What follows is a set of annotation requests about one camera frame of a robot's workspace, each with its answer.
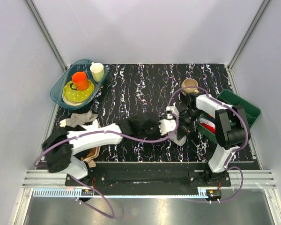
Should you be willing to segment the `grey underwear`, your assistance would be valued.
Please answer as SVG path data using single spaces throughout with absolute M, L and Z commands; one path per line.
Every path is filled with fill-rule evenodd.
M 186 142 L 186 136 L 179 137 L 177 134 L 174 134 L 170 139 L 178 146 L 183 146 Z

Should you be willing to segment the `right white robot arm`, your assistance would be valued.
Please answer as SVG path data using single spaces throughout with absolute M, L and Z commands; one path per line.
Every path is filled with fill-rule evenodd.
M 179 115 L 179 141 L 194 131 L 194 122 L 202 114 L 209 114 L 215 119 L 217 147 L 201 177 L 207 185 L 215 186 L 225 178 L 229 161 L 235 152 L 246 146 L 251 136 L 244 107 L 229 106 L 209 94 L 191 93 L 180 96 L 185 109 Z

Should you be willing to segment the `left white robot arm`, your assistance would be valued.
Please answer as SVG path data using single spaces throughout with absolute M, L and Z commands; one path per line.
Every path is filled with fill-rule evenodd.
M 91 182 L 90 166 L 76 156 L 78 153 L 94 147 L 115 145 L 125 138 L 114 134 L 124 134 L 137 139 L 156 140 L 162 137 L 159 129 L 160 118 L 153 112 L 136 115 L 120 120 L 105 127 L 87 125 L 83 127 L 59 127 L 44 141 L 43 151 L 49 173 L 68 173 L 79 184 L 85 186 Z

